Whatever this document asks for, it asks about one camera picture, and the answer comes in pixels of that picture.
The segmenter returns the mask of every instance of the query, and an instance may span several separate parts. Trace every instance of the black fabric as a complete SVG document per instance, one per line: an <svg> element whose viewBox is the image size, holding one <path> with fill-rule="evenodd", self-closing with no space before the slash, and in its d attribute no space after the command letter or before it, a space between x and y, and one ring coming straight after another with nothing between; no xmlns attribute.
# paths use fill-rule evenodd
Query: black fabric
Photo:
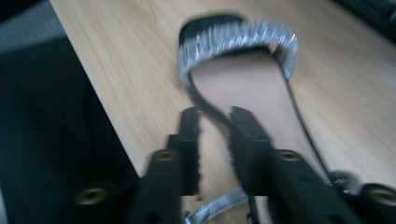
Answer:
<svg viewBox="0 0 396 224"><path fill-rule="evenodd" d="M41 0L1 0L0 1L0 22L23 12L26 8L38 3Z"/></svg>
<svg viewBox="0 0 396 224"><path fill-rule="evenodd" d="M10 224L112 222L138 180L67 38L0 56L0 187ZM74 203L97 186L109 192L102 203Z"/></svg>

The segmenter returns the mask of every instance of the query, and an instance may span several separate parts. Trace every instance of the black sandal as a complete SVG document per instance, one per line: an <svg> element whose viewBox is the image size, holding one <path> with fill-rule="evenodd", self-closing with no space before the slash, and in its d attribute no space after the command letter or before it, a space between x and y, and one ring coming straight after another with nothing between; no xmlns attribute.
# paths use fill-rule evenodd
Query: black sandal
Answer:
<svg viewBox="0 0 396 224"><path fill-rule="evenodd" d="M288 85L297 54L297 38L282 23L245 21L235 15L200 18L180 31L179 75L206 114L230 128L227 114L232 106L251 111L274 148L297 151L329 181ZM263 206L255 203L257 198L249 202L252 211L256 204Z"/></svg>

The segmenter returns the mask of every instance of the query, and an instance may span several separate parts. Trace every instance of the wooden surface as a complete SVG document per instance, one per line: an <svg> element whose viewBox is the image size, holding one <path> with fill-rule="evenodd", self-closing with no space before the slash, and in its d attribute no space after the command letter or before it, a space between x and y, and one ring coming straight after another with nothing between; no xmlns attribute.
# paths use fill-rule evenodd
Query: wooden surface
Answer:
<svg viewBox="0 0 396 224"><path fill-rule="evenodd" d="M299 37L290 85L331 169L396 188L396 46L325 0L51 0L137 172L191 106L177 79L177 38L190 17L233 11L285 22ZM206 201L237 182L226 143L202 122ZM201 203L186 200L185 208ZM235 212L216 223L245 223Z"/></svg>

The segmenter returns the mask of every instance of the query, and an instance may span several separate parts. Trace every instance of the metal rivet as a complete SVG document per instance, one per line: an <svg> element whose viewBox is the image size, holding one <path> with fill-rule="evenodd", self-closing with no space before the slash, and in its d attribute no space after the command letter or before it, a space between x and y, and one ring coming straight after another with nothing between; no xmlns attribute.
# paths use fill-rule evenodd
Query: metal rivet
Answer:
<svg viewBox="0 0 396 224"><path fill-rule="evenodd" d="M173 152L161 152L157 156L157 160L159 161L171 161L175 158L175 153Z"/></svg>
<svg viewBox="0 0 396 224"><path fill-rule="evenodd" d="M396 206L396 194L390 190L372 189L370 190L369 195L379 203Z"/></svg>
<svg viewBox="0 0 396 224"><path fill-rule="evenodd" d="M300 160L299 155L297 155L294 152L289 152L289 151L283 151L283 152L279 153L279 157L280 157L280 159L282 159L284 161L299 161Z"/></svg>
<svg viewBox="0 0 396 224"><path fill-rule="evenodd" d="M107 189L104 188L84 189L76 196L75 203L81 205L97 204L104 200L107 196Z"/></svg>

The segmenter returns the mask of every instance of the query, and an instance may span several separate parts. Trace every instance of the sparkly strap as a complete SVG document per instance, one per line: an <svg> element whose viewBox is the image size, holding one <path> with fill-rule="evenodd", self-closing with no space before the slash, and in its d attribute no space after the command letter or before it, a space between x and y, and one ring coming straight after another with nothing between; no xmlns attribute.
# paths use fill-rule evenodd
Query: sparkly strap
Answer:
<svg viewBox="0 0 396 224"><path fill-rule="evenodd" d="M236 49L268 45L276 45L274 55L283 75L289 80L297 63L297 37L285 24L271 21L215 25L187 39L179 47L179 77L189 85L187 74L199 64Z"/></svg>
<svg viewBox="0 0 396 224"><path fill-rule="evenodd" d="M248 196L241 188L233 189L214 201L202 205L198 210L190 213L184 219L185 224L201 224L206 223L213 217L234 208L239 205L248 203Z"/></svg>

